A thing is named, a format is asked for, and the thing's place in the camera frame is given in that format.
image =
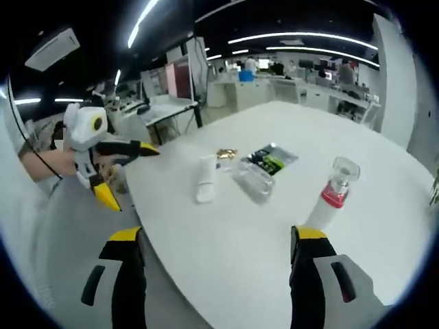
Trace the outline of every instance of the ceiling light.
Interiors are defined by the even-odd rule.
[[[215,55],[215,56],[206,58],[206,60],[214,60],[214,59],[220,58],[220,57],[222,57],[222,55]]]
[[[334,34],[325,34],[325,33],[315,33],[315,32],[281,32],[281,33],[269,33],[269,34],[259,34],[257,36],[247,36],[245,38],[235,39],[228,41],[228,44],[231,43],[237,43],[241,41],[247,41],[247,40],[253,40],[253,39],[260,39],[260,38],[271,38],[275,36],[320,36],[323,38],[332,38],[332,39],[338,39],[343,41],[349,41],[353,43],[357,43],[358,45],[363,45],[369,48],[372,48],[374,50],[378,50],[378,47],[373,46],[371,44],[368,44],[366,42],[362,42],[359,40],[355,40],[352,38],[347,38],[345,36],[336,36]]]
[[[116,73],[116,79],[115,79],[115,86],[119,83],[119,78],[121,77],[121,70],[117,70]]]
[[[146,5],[145,9],[142,11],[142,14],[140,15],[139,19],[137,20],[136,25],[134,26],[134,29],[132,29],[132,32],[130,34],[130,37],[128,39],[128,48],[131,48],[132,43],[134,42],[134,39],[136,38],[137,34],[139,33],[139,25],[142,23],[143,19],[150,13],[151,9],[158,3],[158,0],[150,0],[148,4]]]
[[[16,99],[14,101],[15,105],[25,105],[25,104],[34,104],[39,103],[41,98],[28,98],[28,99]]]
[[[365,60],[364,58],[360,58],[354,55],[349,55],[348,53],[341,53],[339,51],[334,50],[328,50],[328,49],[320,49],[320,48],[308,48],[308,47],[267,47],[267,50],[309,50],[309,51],[318,51],[321,53],[333,53],[334,55],[344,56],[344,57],[350,57],[354,60],[359,60],[365,63],[368,63],[370,65],[373,65],[375,67],[379,67],[379,64],[371,62],[369,60]]]
[[[56,98],[55,101],[59,103],[80,103],[84,100],[80,98]]]
[[[237,53],[248,53],[248,49],[243,49],[243,50],[238,50],[238,51],[232,52],[233,55],[236,55]]]

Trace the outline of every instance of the person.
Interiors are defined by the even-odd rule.
[[[76,175],[75,152],[68,147],[66,147],[65,151],[61,149],[50,149],[48,151],[38,152],[38,155],[32,152],[30,148],[26,148],[25,151],[21,151],[19,158],[34,182],[41,182],[55,175],[38,156],[40,156],[58,175],[63,177]],[[110,176],[112,162],[120,158],[126,157],[118,155],[100,156],[96,154],[94,156],[94,163],[99,167],[99,172],[103,177],[107,179]]]
[[[292,77],[296,77],[297,76],[296,70],[297,70],[297,66],[294,65],[294,61],[293,60],[290,60],[287,72],[285,72],[285,78],[291,79]]]
[[[279,62],[274,62],[274,64],[270,67],[275,75],[283,75],[283,64]]]
[[[57,149],[58,146],[56,145],[56,141],[61,141],[63,139],[63,129],[65,128],[65,125],[62,121],[58,121],[55,124],[54,132],[52,134],[51,140],[50,140],[50,146],[49,149]]]
[[[95,85],[94,89],[91,91],[90,96],[88,97],[88,101],[92,106],[97,106],[103,108],[105,106],[104,99],[105,94],[103,94],[105,89],[105,82],[99,82]],[[110,118],[108,119],[108,132],[110,134],[114,134],[116,132],[115,127],[112,125]]]
[[[227,74],[224,71],[224,67],[220,67],[218,70],[218,80],[219,81],[226,81],[227,80]]]
[[[342,60],[342,65],[338,68],[338,82],[348,86],[353,86],[355,74],[347,59]]]
[[[253,56],[247,58],[246,63],[244,64],[246,71],[251,71],[253,76],[256,76],[256,71],[258,68],[257,61],[254,60]]]
[[[322,67],[320,67],[320,69],[318,70],[318,76],[324,79],[327,77],[327,74]]]

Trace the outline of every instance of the computer monitor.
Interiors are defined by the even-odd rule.
[[[270,66],[270,60],[268,58],[259,58],[259,68],[260,69],[268,69]]]
[[[172,97],[192,99],[189,59],[183,56],[166,66],[168,93]]]
[[[320,65],[325,70],[335,71],[335,63],[330,60],[320,60]]]
[[[302,67],[305,69],[313,69],[314,62],[312,60],[299,60],[299,67]]]

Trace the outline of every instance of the white table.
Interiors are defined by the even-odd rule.
[[[215,81],[209,84],[207,104],[218,108],[225,105],[234,106],[238,111],[266,103],[270,100],[268,81],[256,79],[251,82]]]
[[[361,108],[367,109],[369,107],[369,102],[361,99],[355,99],[342,91],[334,90],[332,88],[326,88],[323,86],[318,86],[316,84],[306,84],[303,83],[299,87],[305,88],[313,93],[322,93],[328,95],[330,98],[339,99],[342,101],[348,101],[349,103],[355,104]]]
[[[196,204],[200,156],[236,148],[244,156],[275,142],[299,156],[277,173],[258,206],[218,172],[217,197]],[[345,207],[325,230],[395,303],[420,267],[431,234],[431,174],[380,134],[312,108],[270,102],[216,121],[126,167],[141,223],[182,294],[214,328],[289,328],[290,226],[302,224],[336,156],[361,167]]]
[[[198,107],[198,102],[196,101],[192,101],[190,99],[179,99],[170,97],[169,95],[161,95],[151,98],[150,109],[148,111],[144,112],[143,114],[137,114],[137,108],[142,104],[144,103],[142,102],[135,106],[130,106],[130,109],[134,108],[135,110],[125,110],[125,112],[121,113],[120,118],[117,121],[119,130],[128,130],[130,134],[125,133],[124,135],[130,136],[131,139],[139,139],[140,141],[145,142],[151,141],[149,133],[145,127],[152,126],[155,134],[157,135],[158,143],[162,144],[156,124],[172,117],[176,118],[178,127],[183,129],[182,133],[186,133],[189,129],[189,126],[194,128],[195,124],[196,127],[202,127],[200,109]]]

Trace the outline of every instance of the workstation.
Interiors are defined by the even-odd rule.
[[[301,53],[300,56],[308,59],[299,59],[298,66],[294,66],[294,62],[282,64],[281,72],[274,72],[266,67],[273,66],[278,57],[287,58],[284,60],[287,62],[291,56],[287,53],[277,53],[276,57],[272,56],[272,59],[265,63],[264,58],[268,57],[267,54],[256,55],[259,67],[262,66],[264,70],[260,69],[251,81],[239,81],[239,72],[242,70],[240,66],[237,68],[236,64],[226,65],[230,70],[221,73],[217,80],[209,84],[209,107],[228,106],[240,111],[269,101],[282,100],[338,114],[357,123],[361,123],[365,117],[369,117],[369,121],[375,120],[379,111],[377,108],[380,107],[379,96],[370,94],[369,87],[364,83],[358,85],[358,63],[352,63],[356,68],[353,70],[355,84],[346,85],[340,83],[337,74],[342,65],[341,60],[316,58],[308,53]],[[238,58],[216,61],[244,63],[246,58],[240,55]]]
[[[65,37],[57,59],[0,86],[17,217],[1,238],[42,312],[72,329],[371,328],[404,301],[438,217],[436,168],[408,151],[425,89],[385,11],[332,1],[139,0],[123,52],[93,39],[102,71],[74,56],[96,51],[87,17],[47,35]]]

